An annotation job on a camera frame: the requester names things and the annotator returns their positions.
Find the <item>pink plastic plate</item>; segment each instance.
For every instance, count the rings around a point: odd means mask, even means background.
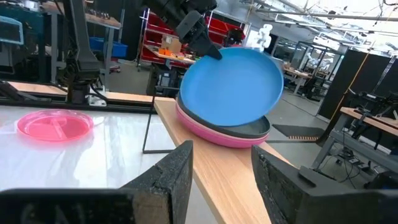
[[[185,127],[187,127],[191,132],[193,132],[197,136],[221,146],[241,148],[241,149],[250,148],[252,145],[263,143],[268,137],[268,134],[266,134],[264,137],[257,139],[244,139],[244,138],[237,138],[234,136],[229,136],[227,134],[219,133],[215,130],[207,128],[206,126],[198,123],[197,121],[189,117],[180,108],[178,103],[175,104],[175,107],[177,111],[177,117],[184,124]]]
[[[43,110],[25,115],[18,131],[41,141],[65,142],[79,139],[93,128],[91,117],[77,111]]]

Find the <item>white tabletop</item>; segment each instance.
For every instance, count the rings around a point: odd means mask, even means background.
[[[118,188],[166,154],[143,155],[147,114],[82,111],[93,118],[92,133],[70,143],[38,142],[16,131],[25,114],[42,110],[0,106],[0,190],[14,188]],[[175,146],[157,116],[147,149]]]

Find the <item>blue plate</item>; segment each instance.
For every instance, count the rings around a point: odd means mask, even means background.
[[[180,88],[184,105],[218,126],[258,120],[278,102],[282,72],[255,50],[233,47],[220,52],[223,59],[204,56],[186,72]]]

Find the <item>blue bin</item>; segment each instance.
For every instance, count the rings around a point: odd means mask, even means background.
[[[104,39],[101,37],[90,37],[90,49],[103,51]],[[127,45],[113,42],[112,57],[125,57],[127,54]]]

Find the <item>stacked plates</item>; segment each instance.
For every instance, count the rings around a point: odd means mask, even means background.
[[[244,48],[221,49],[223,59],[203,57],[183,79],[177,116],[193,133],[228,147],[264,142],[264,116],[279,100],[283,76],[266,55]]]

